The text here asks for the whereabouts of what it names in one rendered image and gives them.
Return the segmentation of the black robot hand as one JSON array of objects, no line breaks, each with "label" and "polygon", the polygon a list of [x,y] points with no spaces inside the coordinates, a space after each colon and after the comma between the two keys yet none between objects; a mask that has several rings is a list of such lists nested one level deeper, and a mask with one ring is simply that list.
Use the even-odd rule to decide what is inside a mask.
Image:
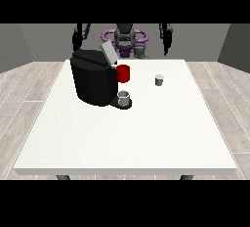
[{"label": "black robot hand", "polygon": [[81,46],[82,46],[82,35],[80,33],[74,33],[72,35],[72,45],[73,45],[73,50],[74,51],[81,48]]},{"label": "black robot hand", "polygon": [[169,34],[168,36],[163,37],[163,51],[164,55],[167,55],[169,48],[172,45],[172,35]]}]

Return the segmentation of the pale grey machine lid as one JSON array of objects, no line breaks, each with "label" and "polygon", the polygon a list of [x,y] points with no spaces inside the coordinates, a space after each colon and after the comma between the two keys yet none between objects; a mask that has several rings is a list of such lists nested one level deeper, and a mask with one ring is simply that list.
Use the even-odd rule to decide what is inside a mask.
[{"label": "pale grey machine lid", "polygon": [[111,44],[110,41],[106,41],[100,46],[102,52],[104,53],[104,56],[106,57],[108,63],[111,66],[114,66],[118,60],[118,56]]}]

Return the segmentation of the black coffee machine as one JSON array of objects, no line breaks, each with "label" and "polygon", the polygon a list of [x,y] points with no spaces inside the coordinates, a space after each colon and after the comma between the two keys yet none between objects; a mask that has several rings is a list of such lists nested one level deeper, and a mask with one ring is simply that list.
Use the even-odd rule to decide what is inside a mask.
[{"label": "black coffee machine", "polygon": [[120,110],[132,107],[129,99],[125,106],[118,98],[117,70],[112,68],[102,51],[78,49],[72,53],[70,65],[77,96],[83,102]]}]

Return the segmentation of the red pod holder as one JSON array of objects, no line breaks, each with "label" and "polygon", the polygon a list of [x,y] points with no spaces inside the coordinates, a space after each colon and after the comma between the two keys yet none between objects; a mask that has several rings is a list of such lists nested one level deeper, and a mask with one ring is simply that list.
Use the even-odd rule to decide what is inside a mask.
[{"label": "red pod holder", "polygon": [[130,67],[127,65],[119,65],[116,67],[117,81],[126,83],[130,80]]}]

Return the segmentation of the small grey cup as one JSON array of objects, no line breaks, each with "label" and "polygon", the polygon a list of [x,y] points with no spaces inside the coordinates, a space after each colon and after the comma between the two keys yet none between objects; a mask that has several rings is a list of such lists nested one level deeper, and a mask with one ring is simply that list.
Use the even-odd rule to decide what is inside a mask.
[{"label": "small grey cup", "polygon": [[127,91],[119,91],[117,93],[118,104],[121,107],[126,107],[130,103],[130,94]]}]

